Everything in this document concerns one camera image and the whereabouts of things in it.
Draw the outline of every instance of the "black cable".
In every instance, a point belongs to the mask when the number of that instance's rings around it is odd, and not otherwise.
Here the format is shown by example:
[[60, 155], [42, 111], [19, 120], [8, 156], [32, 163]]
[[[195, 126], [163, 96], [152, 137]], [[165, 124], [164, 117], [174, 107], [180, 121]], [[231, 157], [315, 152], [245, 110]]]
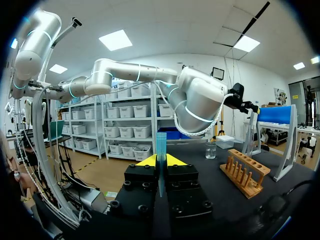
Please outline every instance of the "black cable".
[[302, 186], [302, 185], [305, 185], [305, 184], [313, 184], [315, 181], [313, 180], [305, 180], [305, 181], [302, 181], [300, 183], [298, 183], [297, 185], [295, 185], [293, 188], [291, 188], [289, 191], [283, 193], [282, 195], [283, 196], [288, 196], [292, 191], [296, 190], [298, 187]]

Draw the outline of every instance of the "white storage bin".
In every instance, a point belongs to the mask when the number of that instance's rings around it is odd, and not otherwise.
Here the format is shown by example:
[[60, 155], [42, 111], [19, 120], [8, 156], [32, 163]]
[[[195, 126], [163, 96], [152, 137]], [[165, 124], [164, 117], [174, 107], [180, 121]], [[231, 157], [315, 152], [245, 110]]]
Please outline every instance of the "white storage bin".
[[120, 136], [120, 130], [116, 126], [105, 127], [104, 133], [108, 138], [117, 138]]
[[83, 139], [82, 140], [83, 149], [91, 150], [97, 147], [97, 142], [95, 139]]
[[122, 90], [118, 92], [118, 98], [122, 99], [122, 98], [129, 98], [131, 97], [131, 90], [130, 88], [127, 88], [126, 90]]
[[147, 84], [131, 87], [132, 97], [150, 96], [150, 88]]
[[65, 111], [61, 113], [62, 120], [70, 120], [70, 112]]
[[221, 149], [233, 148], [235, 144], [235, 138], [232, 136], [216, 136], [216, 145]]
[[146, 139], [150, 136], [151, 125], [145, 126], [134, 126], [133, 127], [134, 137], [136, 139]]
[[118, 93], [117, 92], [110, 92], [110, 93], [108, 93], [108, 94], [105, 94], [104, 95], [105, 96], [105, 100], [113, 100], [113, 99], [117, 99], [118, 98]]
[[130, 139], [134, 136], [134, 130], [131, 126], [129, 127], [119, 127], [120, 136], [122, 138]]
[[[85, 119], [95, 119], [95, 110], [94, 109], [86, 109], [84, 110]], [[96, 119], [101, 119], [101, 110], [96, 111]]]
[[67, 120], [66, 112], [61, 113], [62, 120]]
[[159, 104], [159, 110], [160, 117], [171, 117], [174, 115], [168, 104]]
[[72, 111], [73, 119], [86, 119], [84, 111]]
[[67, 134], [68, 133], [68, 128], [69, 128], [69, 125], [63, 125], [62, 132]]
[[133, 106], [135, 118], [146, 118], [150, 116], [150, 107], [147, 105]]
[[73, 125], [72, 130], [74, 134], [85, 134], [86, 133], [86, 125]]
[[134, 157], [135, 156], [134, 147], [137, 145], [138, 144], [136, 142], [129, 142], [129, 143], [123, 144], [121, 146], [123, 155], [125, 157]]
[[139, 144], [133, 148], [133, 153], [136, 161], [143, 161], [152, 155], [151, 145]]
[[84, 145], [83, 145], [82, 141], [83, 141], [83, 138], [77, 138], [77, 139], [74, 141], [75, 147], [76, 147], [77, 149], [83, 149], [83, 148], [84, 148]]
[[118, 107], [109, 107], [106, 109], [109, 119], [118, 119], [120, 118], [120, 111]]
[[109, 148], [112, 154], [116, 154], [116, 155], [120, 155], [122, 154], [122, 148], [121, 148], [122, 144], [109, 144]]
[[[81, 96], [80, 97], [80, 100], [82, 101], [83, 99], [86, 99], [88, 96]], [[88, 99], [86, 99], [86, 100], [84, 100], [84, 101], [82, 101], [82, 102], [80, 102], [81, 104], [86, 104], [88, 102]]]
[[120, 106], [120, 117], [121, 118], [133, 118], [134, 108], [132, 106]]

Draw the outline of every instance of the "white cable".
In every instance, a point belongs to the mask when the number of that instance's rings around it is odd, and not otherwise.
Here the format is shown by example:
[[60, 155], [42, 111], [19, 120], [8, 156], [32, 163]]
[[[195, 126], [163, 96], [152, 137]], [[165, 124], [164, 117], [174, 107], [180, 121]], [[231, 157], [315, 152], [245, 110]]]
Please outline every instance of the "white cable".
[[[17, 124], [16, 124], [16, 119], [13, 118], [13, 121], [14, 121], [14, 127], [15, 127], [15, 132], [16, 132], [16, 137], [18, 140], [21, 140], [21, 135], [20, 135], [20, 132], [19, 132], [19, 128], [17, 127]], [[24, 146], [24, 143], [22, 141], [22, 148], [23, 148], [23, 151], [24, 151], [24, 154], [25, 154], [25, 157], [26, 159], [28, 160], [28, 157], [27, 157], [27, 154], [26, 154], [26, 150], [25, 150], [25, 146]], [[22, 152], [21, 152], [21, 149], [20, 149], [20, 146], [18, 146], [18, 149], [19, 149], [19, 152], [20, 152], [20, 155], [22, 156]], [[56, 206], [54, 206], [50, 200], [47, 198], [47, 196], [42, 192], [41, 188], [39, 187], [39, 185], [37, 184], [37, 182], [34, 180], [34, 178], [32, 177], [32, 175], [30, 174], [29, 172], [29, 169], [27, 167], [27, 164], [25, 162], [25, 159], [22, 157], [22, 162], [23, 162], [23, 165], [25, 167], [25, 170], [26, 172], [28, 173], [28, 175], [30, 176], [32, 182], [34, 183], [34, 185], [36, 186], [36, 188], [38, 189], [39, 193], [41, 194], [42, 198], [52, 207], [52, 209], [56, 212], [56, 213], [59, 213], [61, 214], [63, 217], [65, 217], [66, 219], [68, 219], [69, 221], [71, 221], [76, 227], [79, 226], [79, 223], [74, 221], [73, 219], [71, 219], [70, 217], [68, 217], [67, 215], [65, 215], [61, 210], [59, 210]]]
[[200, 135], [205, 134], [207, 131], [209, 131], [209, 130], [216, 124], [216, 122], [218, 121], [218, 119], [219, 119], [219, 117], [220, 117], [220, 114], [221, 114], [221, 111], [222, 111], [222, 108], [223, 108], [223, 106], [224, 106], [225, 100], [226, 100], [228, 97], [233, 96], [232, 93], [229, 93], [229, 94], [227, 94], [227, 95], [225, 95], [225, 96], [223, 97], [223, 100], [222, 100], [221, 105], [220, 105], [220, 107], [219, 107], [218, 113], [216, 114], [213, 122], [212, 122], [206, 129], [204, 129], [204, 130], [202, 130], [202, 131], [199, 131], [199, 132], [187, 132], [186, 130], [184, 130], [184, 129], [179, 125], [177, 114], [176, 114], [175, 110], [172, 108], [172, 106], [171, 106], [171, 105], [168, 103], [168, 101], [166, 100], [166, 98], [165, 98], [165, 96], [164, 96], [161, 88], [159, 87], [159, 85], [158, 85], [157, 83], [155, 83], [155, 82], [152, 82], [152, 83], [157, 86], [157, 88], [158, 88], [158, 90], [159, 90], [159, 92], [160, 92], [160, 95], [161, 95], [162, 99], [164, 100], [164, 102], [165, 102], [166, 104], [168, 104], [168, 106], [170, 107], [170, 109], [171, 109], [172, 112], [174, 113], [174, 124], [175, 124], [175, 127], [178, 129], [178, 131], [179, 131], [180, 133], [182, 133], [182, 134], [184, 134], [184, 135], [187, 135], [187, 136], [190, 136], [190, 137], [200, 136]]

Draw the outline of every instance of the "test tube rack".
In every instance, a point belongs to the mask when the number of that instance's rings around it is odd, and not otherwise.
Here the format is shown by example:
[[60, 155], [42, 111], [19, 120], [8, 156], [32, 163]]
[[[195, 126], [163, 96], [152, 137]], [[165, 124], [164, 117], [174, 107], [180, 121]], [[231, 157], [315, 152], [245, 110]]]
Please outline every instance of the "test tube rack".
[[[261, 183], [265, 175], [270, 173], [270, 169], [236, 149], [230, 149], [228, 152], [230, 156], [228, 156], [226, 164], [220, 165], [220, 169], [248, 199], [260, 193], [263, 189]], [[243, 163], [243, 170], [242, 164], [238, 165], [238, 161], [234, 163], [235, 158]], [[252, 179], [252, 171], [247, 174], [246, 166], [260, 175], [258, 181]]]

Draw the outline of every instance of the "white wall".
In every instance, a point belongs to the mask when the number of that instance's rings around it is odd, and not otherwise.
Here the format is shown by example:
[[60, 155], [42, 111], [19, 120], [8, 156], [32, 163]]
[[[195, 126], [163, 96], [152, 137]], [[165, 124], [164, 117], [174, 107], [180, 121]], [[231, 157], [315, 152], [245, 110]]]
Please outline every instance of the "white wall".
[[303, 73], [303, 74], [300, 74], [297, 76], [290, 77], [287, 80], [287, 82], [288, 82], [288, 84], [293, 84], [293, 83], [296, 83], [299, 81], [311, 79], [311, 78], [318, 77], [318, 76], [320, 76], [320, 70], [316, 69], [316, 70], [309, 71], [309, 72], [306, 72], [306, 73]]
[[[182, 64], [179, 64], [178, 62], [183, 62], [183, 64], [187, 66], [194, 66], [195, 69], [207, 74], [211, 73], [213, 67], [223, 69], [225, 70], [223, 82], [226, 83], [229, 88], [235, 83], [241, 83], [244, 86], [243, 100], [251, 101], [253, 103], [259, 101], [259, 105], [275, 102], [274, 88], [284, 90], [285, 93], [290, 96], [288, 82], [283, 77], [256, 65], [237, 60], [233, 61], [229, 58], [226, 59], [225, 64], [224, 58], [219, 56], [202, 54], [165, 54], [126, 60], [126, 62], [171, 68], [178, 72], [181, 72], [182, 70]], [[290, 98], [288, 97], [287, 105], [290, 104]], [[249, 116], [249, 114], [246, 115], [239, 110], [234, 110], [235, 137], [237, 139], [244, 139], [244, 121]], [[231, 136], [234, 135], [233, 131], [231, 132], [232, 118], [233, 110], [225, 106], [224, 130], [227, 135]]]

